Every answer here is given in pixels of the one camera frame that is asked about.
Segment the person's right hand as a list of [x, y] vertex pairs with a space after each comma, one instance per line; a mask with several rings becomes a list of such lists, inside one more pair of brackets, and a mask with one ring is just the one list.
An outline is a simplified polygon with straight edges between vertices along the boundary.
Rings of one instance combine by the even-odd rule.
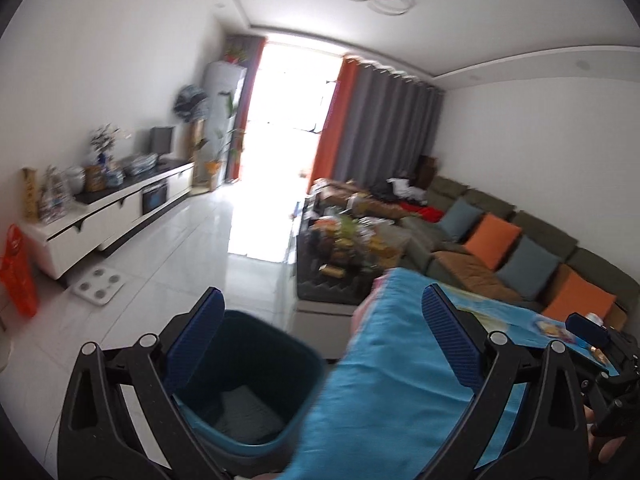
[[597, 456], [600, 464], [616, 463], [626, 469], [639, 468], [639, 422], [635, 420], [623, 436], [608, 438], [596, 437], [596, 414], [592, 408], [584, 407], [587, 423], [588, 448]]

